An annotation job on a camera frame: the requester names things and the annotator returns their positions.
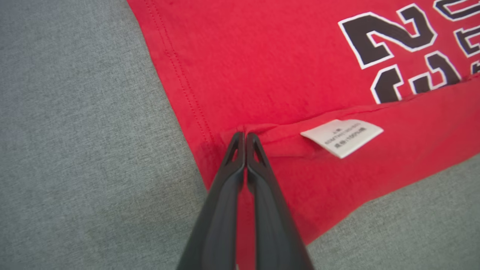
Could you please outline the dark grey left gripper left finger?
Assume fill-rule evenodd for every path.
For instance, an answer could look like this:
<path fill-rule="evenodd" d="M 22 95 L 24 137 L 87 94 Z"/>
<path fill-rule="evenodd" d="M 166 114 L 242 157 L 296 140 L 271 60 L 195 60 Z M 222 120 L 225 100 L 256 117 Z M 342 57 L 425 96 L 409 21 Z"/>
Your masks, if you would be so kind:
<path fill-rule="evenodd" d="M 245 134 L 235 133 L 197 218 L 178 270 L 234 270 L 238 196 L 245 181 Z"/>

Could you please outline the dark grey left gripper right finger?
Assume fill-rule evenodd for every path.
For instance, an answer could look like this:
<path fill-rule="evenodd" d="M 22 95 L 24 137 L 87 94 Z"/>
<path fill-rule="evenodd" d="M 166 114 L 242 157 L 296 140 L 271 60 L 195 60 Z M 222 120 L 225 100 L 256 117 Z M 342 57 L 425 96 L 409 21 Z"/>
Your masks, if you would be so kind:
<path fill-rule="evenodd" d="M 246 139 L 247 184 L 254 197 L 258 270 L 312 270 L 306 246 L 255 133 Z"/>

